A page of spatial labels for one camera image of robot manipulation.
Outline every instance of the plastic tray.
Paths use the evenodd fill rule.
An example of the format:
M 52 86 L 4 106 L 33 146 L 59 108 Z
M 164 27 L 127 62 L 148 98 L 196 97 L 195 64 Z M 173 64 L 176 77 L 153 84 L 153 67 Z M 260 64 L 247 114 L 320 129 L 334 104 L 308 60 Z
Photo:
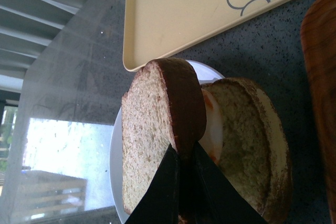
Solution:
M 137 71 L 289 0 L 126 0 L 123 64 Z

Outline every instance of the bread slice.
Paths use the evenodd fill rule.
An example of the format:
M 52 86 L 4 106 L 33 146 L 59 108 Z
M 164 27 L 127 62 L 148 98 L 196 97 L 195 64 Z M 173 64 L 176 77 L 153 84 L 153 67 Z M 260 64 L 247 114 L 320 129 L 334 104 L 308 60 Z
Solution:
M 291 161 L 281 121 L 255 82 L 226 78 L 202 88 L 223 115 L 219 168 L 268 223 L 283 223 L 292 195 Z
M 204 134 L 205 104 L 193 67 L 164 58 L 140 69 L 122 98 L 122 196 L 130 214 L 147 191 L 169 145 L 188 163 Z

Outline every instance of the wooden board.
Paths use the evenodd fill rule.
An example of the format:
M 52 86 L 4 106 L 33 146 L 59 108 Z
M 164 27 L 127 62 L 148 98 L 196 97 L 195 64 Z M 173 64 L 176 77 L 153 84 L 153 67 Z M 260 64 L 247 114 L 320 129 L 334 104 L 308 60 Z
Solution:
M 336 0 L 316 0 L 301 26 L 301 42 L 324 163 L 332 223 L 336 223 Z

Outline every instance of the bun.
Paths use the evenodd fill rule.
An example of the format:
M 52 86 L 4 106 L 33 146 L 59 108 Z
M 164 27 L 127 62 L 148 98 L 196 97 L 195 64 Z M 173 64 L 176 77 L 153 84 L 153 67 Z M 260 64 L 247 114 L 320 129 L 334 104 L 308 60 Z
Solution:
M 283 223 L 292 197 L 291 160 L 281 121 L 262 88 L 244 78 L 226 78 L 202 88 L 223 116 L 219 168 L 268 223 Z
M 122 98 L 122 196 L 130 214 L 139 203 L 169 145 L 188 164 L 204 134 L 205 104 L 193 67 L 164 58 L 140 69 Z

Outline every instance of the white plate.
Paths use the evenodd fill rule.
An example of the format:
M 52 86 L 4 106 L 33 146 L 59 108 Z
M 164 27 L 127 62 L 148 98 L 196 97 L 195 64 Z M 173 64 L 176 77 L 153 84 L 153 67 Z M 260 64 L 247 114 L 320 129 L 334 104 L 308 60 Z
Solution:
M 206 64 L 188 60 L 194 67 L 197 78 L 202 83 L 214 82 L 224 78 L 222 74 Z M 121 135 L 121 109 L 118 112 L 111 140 L 110 148 L 110 177 L 113 199 L 122 224 L 128 219 L 128 214 L 124 212 L 122 203 L 122 135 Z

